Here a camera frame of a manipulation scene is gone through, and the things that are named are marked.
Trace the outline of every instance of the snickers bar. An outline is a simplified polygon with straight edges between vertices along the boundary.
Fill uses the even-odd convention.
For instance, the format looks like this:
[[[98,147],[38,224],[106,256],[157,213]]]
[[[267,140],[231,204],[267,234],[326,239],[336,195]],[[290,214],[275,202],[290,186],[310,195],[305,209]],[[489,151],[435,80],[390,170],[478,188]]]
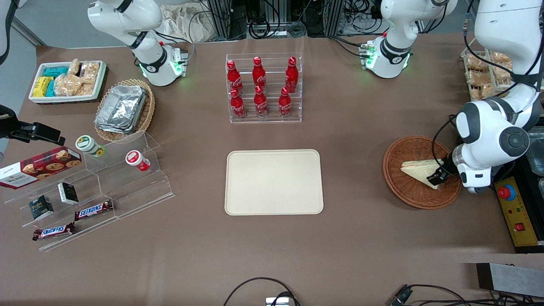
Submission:
[[[76,226],[74,222],[63,225],[61,227],[50,228],[50,229],[38,229],[34,231],[32,240],[37,241],[47,237],[59,237],[64,235],[73,235],[76,233]]]
[[[74,218],[74,221],[78,221],[85,217],[90,217],[92,215],[95,215],[99,212],[106,211],[106,210],[112,210],[113,204],[112,201],[105,201],[103,203],[100,203],[98,205],[95,205],[93,207],[89,207],[87,209],[84,209],[82,211],[76,211],[76,217]]]

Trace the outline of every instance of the beige tray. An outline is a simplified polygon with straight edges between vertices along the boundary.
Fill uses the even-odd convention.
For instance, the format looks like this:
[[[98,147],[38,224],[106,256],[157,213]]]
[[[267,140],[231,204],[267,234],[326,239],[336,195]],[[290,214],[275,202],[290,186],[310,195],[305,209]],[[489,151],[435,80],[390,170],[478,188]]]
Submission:
[[[317,151],[233,151],[228,155],[225,211],[229,215],[316,215],[322,210]]]

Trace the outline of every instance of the brown wicker basket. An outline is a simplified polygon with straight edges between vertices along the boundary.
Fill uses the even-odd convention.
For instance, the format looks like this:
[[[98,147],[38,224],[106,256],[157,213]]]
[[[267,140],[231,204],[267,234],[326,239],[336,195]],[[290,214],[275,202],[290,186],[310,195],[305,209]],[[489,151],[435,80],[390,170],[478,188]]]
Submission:
[[[125,81],[121,81],[117,83],[117,85],[127,85],[127,86],[140,86],[142,88],[145,88],[147,90],[147,96],[145,97],[145,105],[144,108],[141,110],[140,114],[140,121],[138,122],[138,125],[136,126],[136,129],[134,130],[134,133],[138,131],[145,131],[149,127],[149,124],[151,123],[151,118],[153,117],[153,112],[155,111],[155,97],[153,96],[153,92],[151,91],[151,88],[149,85],[147,85],[145,82],[140,81],[139,79],[128,79]],[[113,86],[108,89],[108,91],[104,94],[102,97],[102,101],[100,102],[100,105],[98,106],[98,110],[96,111],[96,114],[100,111],[102,106],[104,105],[104,100],[106,100],[106,97],[112,90]],[[95,130],[100,136],[100,138],[105,139],[107,141],[113,142],[116,140],[119,140],[125,136],[128,136],[128,134],[122,134],[122,133],[112,133],[112,132],[106,132],[100,130],[97,126],[95,126]]]
[[[400,170],[403,162],[431,160],[432,139],[410,136],[397,140],[384,156],[384,176],[391,190],[404,202],[420,209],[439,209],[451,204],[461,192],[461,181],[449,177],[438,190],[412,178]],[[449,150],[435,142],[435,153],[443,157]]]

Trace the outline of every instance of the yellow control panel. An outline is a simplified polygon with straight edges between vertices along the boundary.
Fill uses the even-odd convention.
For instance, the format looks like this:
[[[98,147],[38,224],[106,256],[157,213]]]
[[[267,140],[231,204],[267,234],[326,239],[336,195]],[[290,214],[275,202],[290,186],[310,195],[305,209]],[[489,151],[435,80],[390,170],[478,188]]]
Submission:
[[[516,247],[537,246],[535,231],[513,177],[495,184],[500,206]]]

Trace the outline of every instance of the coca-cola bottle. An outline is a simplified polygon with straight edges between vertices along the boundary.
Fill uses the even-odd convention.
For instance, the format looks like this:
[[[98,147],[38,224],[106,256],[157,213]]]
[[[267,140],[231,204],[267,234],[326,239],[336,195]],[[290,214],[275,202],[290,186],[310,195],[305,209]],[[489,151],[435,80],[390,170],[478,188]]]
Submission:
[[[289,58],[289,65],[285,71],[285,87],[290,93],[294,93],[296,90],[296,83],[299,81],[299,70],[296,68],[296,58],[291,56]]]
[[[289,97],[287,87],[281,89],[281,96],[278,103],[280,104],[280,116],[282,118],[289,118],[291,116],[291,97]]]
[[[242,85],[242,77],[240,75],[240,72],[238,72],[238,69],[236,69],[236,65],[234,64],[234,60],[227,61],[227,79],[228,84],[232,88],[238,89],[238,93],[241,94],[244,92],[244,86]]]
[[[255,86],[261,86],[263,92],[266,91],[267,73],[262,66],[261,58],[258,56],[253,58],[253,82],[255,83]]]
[[[263,94],[262,86],[255,86],[255,97],[253,98],[253,101],[255,102],[257,116],[259,118],[268,116],[267,97]]]
[[[231,108],[232,114],[236,118],[245,118],[247,115],[244,108],[244,101],[238,95],[238,89],[236,88],[231,89]]]

